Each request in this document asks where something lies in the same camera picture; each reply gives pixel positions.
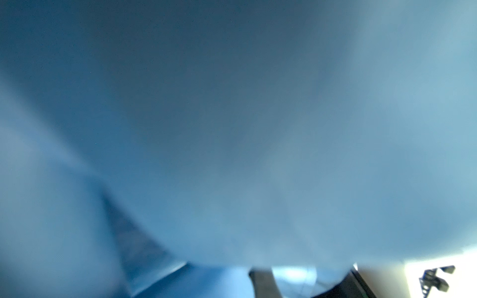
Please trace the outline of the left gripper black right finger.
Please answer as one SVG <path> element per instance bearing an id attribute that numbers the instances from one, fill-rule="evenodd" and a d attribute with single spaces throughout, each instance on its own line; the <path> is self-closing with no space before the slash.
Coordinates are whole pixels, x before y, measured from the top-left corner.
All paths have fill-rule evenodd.
<path id="1" fill-rule="evenodd" d="M 313 289 L 314 298 L 376 298 L 356 266 L 333 281 L 317 279 Z"/>

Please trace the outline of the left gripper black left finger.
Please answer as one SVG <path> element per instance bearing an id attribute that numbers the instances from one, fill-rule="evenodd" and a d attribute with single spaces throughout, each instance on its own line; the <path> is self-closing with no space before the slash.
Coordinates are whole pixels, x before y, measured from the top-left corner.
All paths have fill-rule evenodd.
<path id="1" fill-rule="evenodd" d="M 271 269 L 252 268 L 248 272 L 255 298 L 282 298 Z"/>

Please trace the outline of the light blue jacket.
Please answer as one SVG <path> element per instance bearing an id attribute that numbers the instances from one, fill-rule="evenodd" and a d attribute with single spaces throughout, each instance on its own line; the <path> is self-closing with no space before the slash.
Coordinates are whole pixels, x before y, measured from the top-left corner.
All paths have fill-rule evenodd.
<path id="1" fill-rule="evenodd" d="M 476 244 L 475 1 L 1 2 L 3 296 Z"/>

